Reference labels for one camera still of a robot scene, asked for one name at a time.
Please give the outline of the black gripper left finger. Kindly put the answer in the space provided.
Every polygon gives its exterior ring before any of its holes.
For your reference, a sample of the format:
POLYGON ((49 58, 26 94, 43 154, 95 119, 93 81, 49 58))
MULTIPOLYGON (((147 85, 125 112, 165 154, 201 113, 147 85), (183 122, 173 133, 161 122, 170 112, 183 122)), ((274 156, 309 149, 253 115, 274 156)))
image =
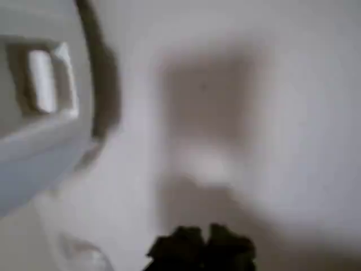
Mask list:
POLYGON ((178 226, 160 235, 147 252, 146 270, 203 270, 205 240, 198 226, 178 226))

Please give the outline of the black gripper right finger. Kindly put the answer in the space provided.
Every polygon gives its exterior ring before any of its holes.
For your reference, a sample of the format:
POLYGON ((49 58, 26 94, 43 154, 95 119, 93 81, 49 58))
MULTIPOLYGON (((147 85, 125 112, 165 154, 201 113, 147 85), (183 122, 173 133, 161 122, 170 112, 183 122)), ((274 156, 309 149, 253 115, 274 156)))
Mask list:
POLYGON ((251 239, 227 226, 210 225, 208 270, 256 270, 256 247, 251 239))

